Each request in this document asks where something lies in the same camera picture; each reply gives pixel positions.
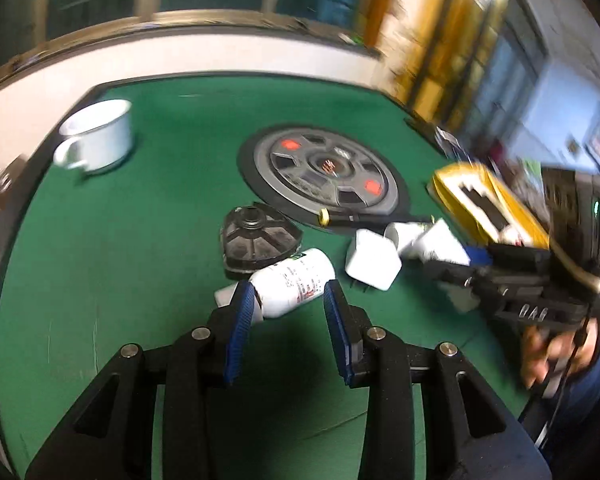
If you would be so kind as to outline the person right hand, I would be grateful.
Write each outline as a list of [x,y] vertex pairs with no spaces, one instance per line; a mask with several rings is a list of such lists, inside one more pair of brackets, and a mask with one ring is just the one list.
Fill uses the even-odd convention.
[[[524,329],[521,337],[520,378],[527,389],[544,382],[550,370],[550,362],[570,358],[574,349],[574,336],[575,332],[561,333],[546,341],[535,326]],[[586,328],[585,342],[573,357],[569,375],[585,370],[591,364],[597,338],[598,324],[596,320],[591,320]]]

